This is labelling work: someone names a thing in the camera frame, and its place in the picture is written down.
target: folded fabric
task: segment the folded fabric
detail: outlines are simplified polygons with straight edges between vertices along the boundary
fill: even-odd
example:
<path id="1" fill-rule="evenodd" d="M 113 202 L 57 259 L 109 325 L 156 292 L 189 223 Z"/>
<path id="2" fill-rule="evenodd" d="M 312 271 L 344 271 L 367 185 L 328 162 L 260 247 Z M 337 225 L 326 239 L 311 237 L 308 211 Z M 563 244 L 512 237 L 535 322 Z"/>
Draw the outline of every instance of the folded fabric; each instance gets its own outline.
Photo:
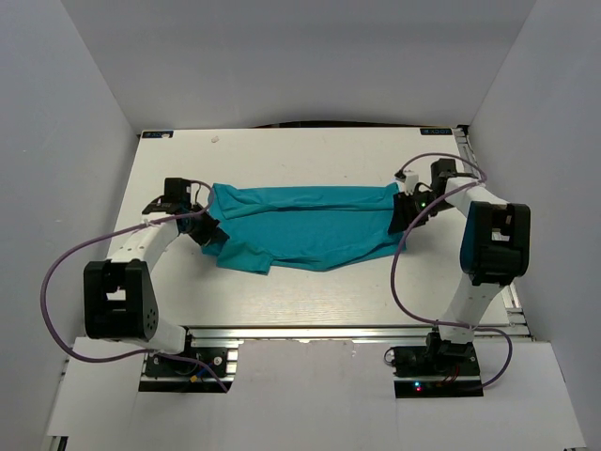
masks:
<path id="1" fill-rule="evenodd" d="M 387 233 L 395 183 L 244 190 L 215 183 L 213 189 L 210 214 L 229 239 L 205 246 L 203 253 L 216 256 L 221 268 L 326 271 L 390 256 L 401 238 Z"/>

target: black tag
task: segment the black tag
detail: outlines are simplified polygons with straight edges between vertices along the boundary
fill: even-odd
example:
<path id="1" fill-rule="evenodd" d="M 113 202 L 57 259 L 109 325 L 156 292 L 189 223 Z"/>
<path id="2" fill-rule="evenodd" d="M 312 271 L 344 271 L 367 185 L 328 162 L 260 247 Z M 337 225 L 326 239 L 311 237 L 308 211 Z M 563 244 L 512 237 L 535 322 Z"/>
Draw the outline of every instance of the black tag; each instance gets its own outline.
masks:
<path id="1" fill-rule="evenodd" d="M 453 134 L 451 129 L 420 129 L 421 134 Z"/>
<path id="2" fill-rule="evenodd" d="M 173 130 L 163 130 L 160 132 L 144 132 L 143 138 L 173 138 Z"/>

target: wall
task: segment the wall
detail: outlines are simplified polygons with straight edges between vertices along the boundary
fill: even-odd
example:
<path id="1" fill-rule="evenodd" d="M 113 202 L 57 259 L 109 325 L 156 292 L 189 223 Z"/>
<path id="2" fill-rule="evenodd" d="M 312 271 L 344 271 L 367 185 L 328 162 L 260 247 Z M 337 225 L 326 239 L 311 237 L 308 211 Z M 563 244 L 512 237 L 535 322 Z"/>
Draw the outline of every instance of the wall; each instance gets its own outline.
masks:
<path id="1" fill-rule="evenodd" d="M 470 123 L 533 0 L 63 0 L 143 128 Z"/>
<path id="2" fill-rule="evenodd" d="M 0 2 L 0 61 L 0 447 L 36 450 L 64 363 L 41 320 L 41 279 L 59 253 L 114 224 L 135 135 L 58 0 Z M 82 269 L 100 252 L 52 283 L 68 341 L 83 323 Z"/>
<path id="3" fill-rule="evenodd" d="M 601 449 L 601 3 L 538 0 L 471 127 L 490 185 L 532 208 L 519 281 L 551 340 L 591 449 Z"/>

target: gray wall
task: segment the gray wall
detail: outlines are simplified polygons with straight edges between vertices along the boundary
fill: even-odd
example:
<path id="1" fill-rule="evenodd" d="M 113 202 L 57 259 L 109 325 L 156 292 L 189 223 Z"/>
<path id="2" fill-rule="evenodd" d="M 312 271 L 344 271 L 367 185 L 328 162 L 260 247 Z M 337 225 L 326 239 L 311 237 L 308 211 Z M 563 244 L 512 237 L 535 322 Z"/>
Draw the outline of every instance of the gray wall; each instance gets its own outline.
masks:
<path id="1" fill-rule="evenodd" d="M 533 0 L 63 0 L 133 128 L 470 123 Z"/>
<path id="2" fill-rule="evenodd" d="M 538 0 L 473 121 L 505 198 L 532 208 L 518 288 L 551 340 L 587 444 L 601 449 L 601 3 Z"/>
<path id="3" fill-rule="evenodd" d="M 39 285 L 59 253 L 111 228 L 135 135 L 59 0 L 0 2 L 0 62 L 0 448 L 36 450 L 64 363 Z M 68 341 L 82 269 L 99 256 L 82 252 L 52 284 Z"/>

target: teal cloth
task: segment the teal cloth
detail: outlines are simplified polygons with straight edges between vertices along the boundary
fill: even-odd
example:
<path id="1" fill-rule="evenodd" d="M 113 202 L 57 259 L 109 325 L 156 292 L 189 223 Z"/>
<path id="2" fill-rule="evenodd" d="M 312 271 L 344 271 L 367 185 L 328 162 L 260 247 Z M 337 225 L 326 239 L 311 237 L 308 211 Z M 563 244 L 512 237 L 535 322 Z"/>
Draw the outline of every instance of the teal cloth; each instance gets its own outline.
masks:
<path id="1" fill-rule="evenodd" d="M 205 246 L 203 253 L 216 256 L 220 268 L 326 271 L 391 256 L 401 238 L 387 233 L 396 183 L 245 190 L 215 183 L 213 189 L 210 214 L 230 238 Z"/>

